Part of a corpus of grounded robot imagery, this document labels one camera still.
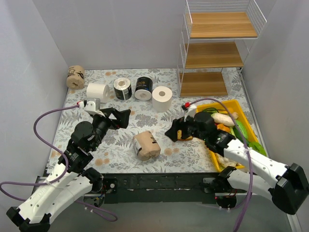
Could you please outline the brown roll barcode label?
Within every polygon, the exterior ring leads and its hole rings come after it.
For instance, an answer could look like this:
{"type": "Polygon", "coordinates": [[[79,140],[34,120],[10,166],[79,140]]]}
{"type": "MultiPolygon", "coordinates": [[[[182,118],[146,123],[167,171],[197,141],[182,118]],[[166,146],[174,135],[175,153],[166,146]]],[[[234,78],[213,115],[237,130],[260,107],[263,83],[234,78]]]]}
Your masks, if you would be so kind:
{"type": "Polygon", "coordinates": [[[158,142],[149,130],[134,136],[133,147],[138,159],[141,161],[158,157],[161,153],[158,142]]]}

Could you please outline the brown roll cartoon print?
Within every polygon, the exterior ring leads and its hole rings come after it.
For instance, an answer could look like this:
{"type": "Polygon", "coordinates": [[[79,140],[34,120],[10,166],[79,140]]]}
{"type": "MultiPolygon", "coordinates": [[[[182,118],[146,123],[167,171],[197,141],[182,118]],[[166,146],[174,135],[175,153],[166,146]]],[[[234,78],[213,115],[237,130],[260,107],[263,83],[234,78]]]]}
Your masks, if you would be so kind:
{"type": "Polygon", "coordinates": [[[70,66],[66,84],[69,89],[84,88],[84,68],[80,65],[70,66]]]}

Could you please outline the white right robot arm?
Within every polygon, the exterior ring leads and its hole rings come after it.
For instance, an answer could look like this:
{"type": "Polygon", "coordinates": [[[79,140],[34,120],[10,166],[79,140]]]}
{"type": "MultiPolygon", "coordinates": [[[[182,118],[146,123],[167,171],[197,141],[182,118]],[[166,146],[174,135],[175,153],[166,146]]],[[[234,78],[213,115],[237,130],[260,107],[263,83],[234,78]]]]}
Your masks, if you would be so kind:
{"type": "Polygon", "coordinates": [[[206,112],[173,120],[165,135],[175,142],[178,140],[178,131],[184,137],[192,136],[204,141],[206,147],[214,153],[245,166],[251,164],[254,174],[253,192],[272,200],[287,214],[294,215],[309,195],[309,183],[300,165],[293,163],[288,166],[250,148],[245,149],[241,140],[218,129],[206,112]]]}

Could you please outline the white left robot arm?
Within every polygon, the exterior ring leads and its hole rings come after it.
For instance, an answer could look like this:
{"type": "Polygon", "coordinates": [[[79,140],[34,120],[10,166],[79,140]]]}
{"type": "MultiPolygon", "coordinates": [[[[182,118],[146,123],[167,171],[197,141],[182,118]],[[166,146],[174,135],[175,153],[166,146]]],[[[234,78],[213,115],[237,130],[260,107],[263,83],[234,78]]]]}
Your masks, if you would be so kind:
{"type": "Polygon", "coordinates": [[[108,130],[128,127],[131,110],[115,108],[98,110],[92,122],[82,121],[75,126],[67,148],[53,171],[36,191],[18,207],[11,207],[6,215],[21,232],[46,232],[64,209],[88,192],[103,188],[103,175],[87,165],[108,130]]]}

